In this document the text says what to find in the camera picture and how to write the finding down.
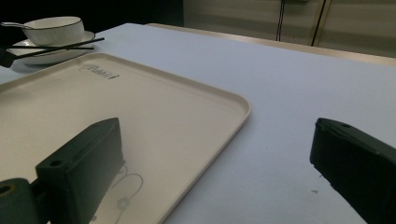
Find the saucer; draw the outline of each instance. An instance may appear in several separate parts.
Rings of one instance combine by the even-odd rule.
[[[95,38],[95,34],[93,32],[85,31],[84,37],[82,37],[81,42],[93,40],[94,38]],[[30,40],[26,39],[14,44],[14,46],[35,46],[35,44],[33,44]],[[91,46],[92,43],[81,45],[81,47],[87,47],[87,48]],[[40,50],[43,49],[9,49],[8,51],[10,51],[15,55],[22,55]],[[72,58],[76,58],[77,56],[82,55],[85,52],[87,52],[87,49],[60,49],[49,53],[18,59],[18,61],[21,61],[22,63],[26,63],[26,64],[60,63]]]

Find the chopsticks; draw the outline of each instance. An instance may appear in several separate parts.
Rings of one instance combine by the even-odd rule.
[[[102,38],[97,38],[97,39],[92,39],[92,40],[88,40],[88,41],[79,42],[79,43],[76,43],[76,44],[70,44],[70,45],[65,45],[65,46],[61,46],[61,47],[54,47],[53,49],[44,49],[44,50],[40,50],[40,51],[37,51],[37,52],[32,52],[32,53],[18,55],[14,59],[17,60],[17,59],[21,59],[21,58],[32,57],[32,56],[35,56],[35,55],[38,55],[38,54],[49,53],[49,52],[53,52],[53,51],[60,50],[60,49],[69,49],[69,48],[73,48],[73,47],[77,47],[77,46],[81,46],[81,45],[85,45],[85,44],[90,44],[90,43],[93,43],[93,42],[101,41],[101,40],[104,40],[104,39],[105,38],[102,37]]]
[[[47,47],[47,46],[0,46],[0,49],[53,49],[57,47]],[[93,48],[83,48],[83,47],[73,47],[67,49],[93,49]]]
[[[71,48],[75,48],[75,47],[78,47],[81,45],[98,42],[101,40],[104,40],[104,38],[101,37],[101,38],[97,38],[97,39],[79,42],[76,44],[70,44],[70,45],[65,45],[65,46],[61,46],[61,47],[53,47],[51,49],[44,49],[44,50],[27,53],[27,54],[22,54],[22,55],[18,55],[18,56],[5,50],[5,49],[0,49],[0,65],[3,67],[10,67],[14,63],[14,61],[18,60],[18,59],[32,57],[32,56],[43,54],[43,53],[49,53],[49,52],[53,52],[53,51],[60,50],[60,49],[71,49]]]

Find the white table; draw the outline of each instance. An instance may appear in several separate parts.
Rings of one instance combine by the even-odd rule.
[[[396,147],[392,59],[367,63],[131,23],[97,37],[106,40],[93,52],[233,91],[252,105],[245,126],[165,223],[364,223],[309,153],[320,117]],[[45,67],[15,62],[0,68],[0,82]]]

